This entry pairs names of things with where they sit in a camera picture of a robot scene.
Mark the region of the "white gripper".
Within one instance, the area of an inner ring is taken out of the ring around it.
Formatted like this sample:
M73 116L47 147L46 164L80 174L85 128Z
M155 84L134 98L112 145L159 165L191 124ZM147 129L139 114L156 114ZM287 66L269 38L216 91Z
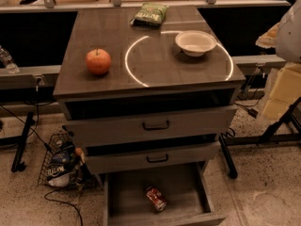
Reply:
M277 72L276 81L263 108L263 116L278 121L301 96L301 64L287 62Z

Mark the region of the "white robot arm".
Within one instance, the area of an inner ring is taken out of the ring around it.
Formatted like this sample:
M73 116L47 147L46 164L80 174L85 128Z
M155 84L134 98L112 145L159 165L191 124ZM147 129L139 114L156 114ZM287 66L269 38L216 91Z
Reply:
M279 120L301 96L301 0L296 0L280 20L276 53L286 63L277 72L262 111L271 121Z

